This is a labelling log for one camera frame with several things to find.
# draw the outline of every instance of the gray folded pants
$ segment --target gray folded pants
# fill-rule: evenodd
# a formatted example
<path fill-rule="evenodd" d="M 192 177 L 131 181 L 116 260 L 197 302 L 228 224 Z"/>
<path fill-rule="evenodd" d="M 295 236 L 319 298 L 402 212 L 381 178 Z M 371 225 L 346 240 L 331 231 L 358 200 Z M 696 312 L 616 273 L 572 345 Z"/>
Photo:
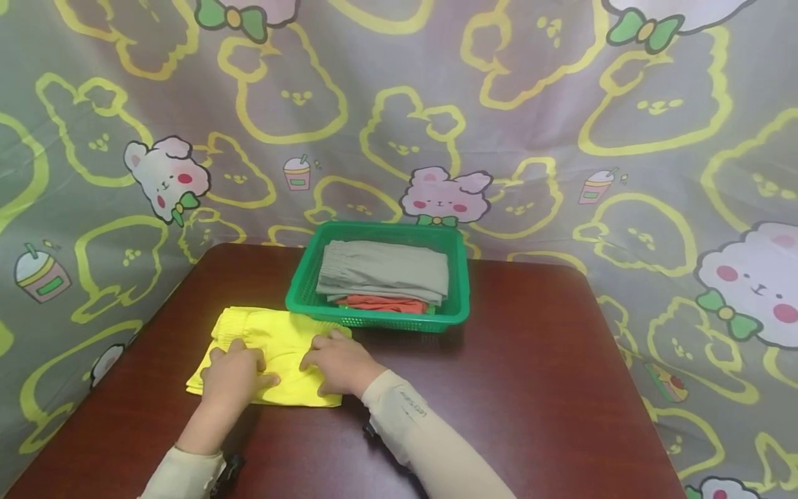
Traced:
<path fill-rule="evenodd" d="M 428 248 L 373 241 L 330 241 L 316 292 L 419 299 L 439 306 L 448 293 L 448 258 Z"/>

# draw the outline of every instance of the folded clothes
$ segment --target folded clothes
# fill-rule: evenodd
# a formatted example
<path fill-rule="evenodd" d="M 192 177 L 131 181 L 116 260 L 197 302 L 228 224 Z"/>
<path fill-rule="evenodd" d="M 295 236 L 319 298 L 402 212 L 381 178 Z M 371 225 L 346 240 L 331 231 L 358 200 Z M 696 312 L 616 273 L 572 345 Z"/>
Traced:
<path fill-rule="evenodd" d="M 379 310 L 386 312 L 402 312 L 404 314 L 426 314 L 427 304 L 419 299 L 388 298 L 385 296 L 349 295 L 335 303 L 348 305 L 360 310 Z"/>
<path fill-rule="evenodd" d="M 277 373 L 280 384 L 261 390 L 252 400 L 256 404 L 280 406 L 337 407 L 341 395 L 319 397 L 316 393 L 324 376 L 316 367 L 299 370 L 302 357 L 310 349 L 315 335 L 338 329 L 352 337 L 352 331 L 334 323 L 321 323 L 306 315 L 254 307 L 229 307 L 222 312 L 211 332 L 211 344 L 196 372 L 186 382 L 186 391 L 202 394 L 200 372 L 211 365 L 210 353 L 215 347 L 227 351 L 230 343 L 241 338 L 249 348 L 260 348 L 266 358 L 267 371 Z"/>
<path fill-rule="evenodd" d="M 440 305 L 448 293 L 448 259 L 428 248 L 373 241 L 330 241 L 316 292 L 334 302 L 349 295 L 419 299 Z"/>

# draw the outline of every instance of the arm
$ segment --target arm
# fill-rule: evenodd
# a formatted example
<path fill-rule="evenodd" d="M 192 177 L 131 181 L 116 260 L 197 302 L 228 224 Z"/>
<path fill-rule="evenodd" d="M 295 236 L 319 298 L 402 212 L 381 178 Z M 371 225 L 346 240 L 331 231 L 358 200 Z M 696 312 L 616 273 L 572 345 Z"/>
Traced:
<path fill-rule="evenodd" d="M 400 464 L 438 497 L 515 497 L 496 472 L 427 405 L 404 379 L 377 364 L 357 342 L 337 331 L 317 336 L 300 369 L 317 366 L 323 393 L 354 394 Z"/>
<path fill-rule="evenodd" d="M 222 442 L 249 404 L 252 394 L 275 386 L 265 369 L 263 352 L 236 339 L 227 353 L 211 351 L 203 371 L 203 398 L 177 443 L 164 456 L 140 499 L 206 499 L 224 471 Z"/>
<path fill-rule="evenodd" d="M 382 441 L 430 497 L 515 497 L 473 447 L 392 371 L 380 374 L 362 401 Z"/>

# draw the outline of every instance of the child's hand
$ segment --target child's hand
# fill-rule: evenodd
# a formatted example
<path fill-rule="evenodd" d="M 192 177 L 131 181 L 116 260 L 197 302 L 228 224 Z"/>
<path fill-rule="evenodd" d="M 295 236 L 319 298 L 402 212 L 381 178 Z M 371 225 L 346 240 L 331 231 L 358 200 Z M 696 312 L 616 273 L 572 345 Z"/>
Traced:
<path fill-rule="evenodd" d="M 366 388 L 385 368 L 374 361 L 363 346 L 333 329 L 330 337 L 315 336 L 299 370 L 316 366 L 324 374 L 318 395 L 353 394 L 363 397 Z"/>
<path fill-rule="evenodd" d="M 263 352 L 247 348 L 242 339 L 234 339 L 227 352 L 214 348 L 210 356 L 211 366 L 200 373 L 202 403 L 233 411 L 236 417 L 249 405 L 255 391 L 280 383 L 276 374 L 260 374 L 266 369 Z"/>
<path fill-rule="evenodd" d="M 211 456 L 219 452 L 256 390 L 280 383 L 276 374 L 260 374 L 266 369 L 263 352 L 247 348 L 234 339 L 225 352 L 211 350 L 211 366 L 202 370 L 202 402 L 194 411 L 176 447 L 189 454 Z"/>

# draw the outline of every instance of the pink cheek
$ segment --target pink cheek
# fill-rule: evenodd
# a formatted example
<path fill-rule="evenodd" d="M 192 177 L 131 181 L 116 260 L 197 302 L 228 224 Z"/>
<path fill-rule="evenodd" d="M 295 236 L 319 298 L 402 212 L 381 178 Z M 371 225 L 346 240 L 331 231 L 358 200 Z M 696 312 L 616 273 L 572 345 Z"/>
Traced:
<path fill-rule="evenodd" d="M 785 236 L 784 234 L 774 237 L 772 241 L 782 248 L 792 248 L 796 244 L 796 241 L 792 237 Z"/>
<path fill-rule="evenodd" d="M 798 323 L 798 310 L 787 303 L 779 303 L 773 308 L 773 315 L 782 323 Z"/>
<path fill-rule="evenodd" d="M 737 271 L 728 265 L 721 265 L 717 268 L 717 276 L 724 281 L 731 283 L 737 280 Z"/>

